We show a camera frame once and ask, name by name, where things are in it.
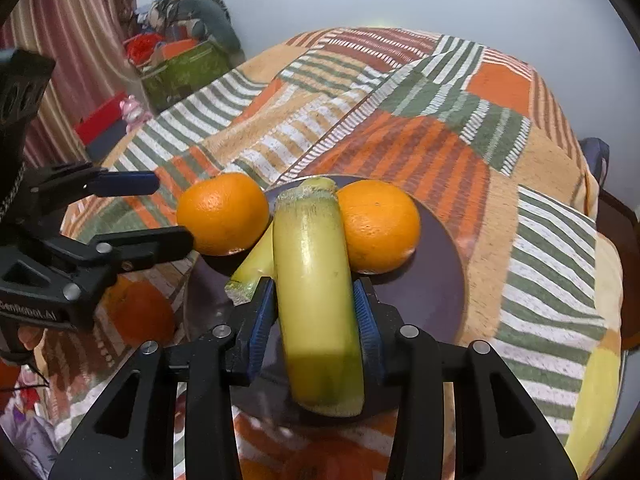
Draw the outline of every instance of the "dark purple plate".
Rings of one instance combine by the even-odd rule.
[[[356,176],[330,175],[338,187],[360,180]],[[270,208],[285,189],[300,180],[266,192]],[[405,323],[419,326],[439,341],[453,343],[466,313],[466,280],[460,256],[451,236],[425,206],[415,201],[420,212],[420,243],[414,256],[393,272],[370,276],[378,298],[395,306]],[[246,254],[199,258],[187,283],[184,329],[190,340],[225,321],[233,304],[224,288],[228,277]],[[248,388],[233,388],[232,402],[245,413],[280,426],[341,426],[352,424],[398,406],[399,389],[382,388],[365,379],[362,413],[351,418],[333,418],[308,412],[289,395],[280,327],[271,329],[262,371]]]

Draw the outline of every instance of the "patchwork bedsheet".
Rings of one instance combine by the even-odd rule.
[[[242,171],[263,188],[303,175],[393,182],[431,209],[456,241],[468,279],[460,344],[484,338],[505,359],[585,476],[615,408],[622,270],[594,224],[598,185],[540,75],[473,41],[398,28],[299,34],[148,122],[108,158],[113,170],[153,170],[149,197],[88,198],[63,232],[175,223],[193,182]],[[181,318],[195,256],[130,275],[150,280]],[[130,353],[101,305],[91,334],[49,331],[40,359],[58,445],[69,438]],[[178,330],[176,341],[183,337]],[[447,391],[446,478],[454,432]],[[281,430],[234,411],[241,456],[277,472],[327,431]],[[395,414],[330,431],[359,444],[382,474]],[[175,477],[184,474],[176,417]]]

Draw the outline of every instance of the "curtain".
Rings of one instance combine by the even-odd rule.
[[[56,60],[38,116],[28,126],[33,166],[87,159],[73,127],[121,90],[143,96],[125,58],[135,0],[20,0],[0,29],[0,48]]]

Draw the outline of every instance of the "silver screw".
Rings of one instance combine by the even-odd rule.
[[[80,297],[80,294],[82,293],[82,291],[80,290],[80,287],[77,286],[75,283],[67,283],[63,288],[62,288],[62,294],[64,295],[65,298],[67,298],[69,301],[75,301]]]
[[[155,341],[145,341],[140,346],[143,354],[149,355],[158,350],[158,343]]]
[[[413,325],[403,325],[400,328],[400,333],[404,337],[408,337],[409,339],[411,339],[412,337],[417,337],[420,331]]]
[[[222,339],[223,337],[231,334],[231,327],[229,325],[218,325],[211,331],[211,333],[214,337]]]
[[[491,346],[487,341],[474,341],[473,348],[479,354],[488,354],[491,351]]]
[[[95,250],[100,254],[109,254],[112,249],[113,247],[111,247],[111,244],[108,244],[107,242],[100,242],[95,247]]]

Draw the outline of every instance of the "green basket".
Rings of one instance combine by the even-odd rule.
[[[204,41],[143,73],[142,84],[149,103],[160,113],[229,70],[225,53],[213,42]]]

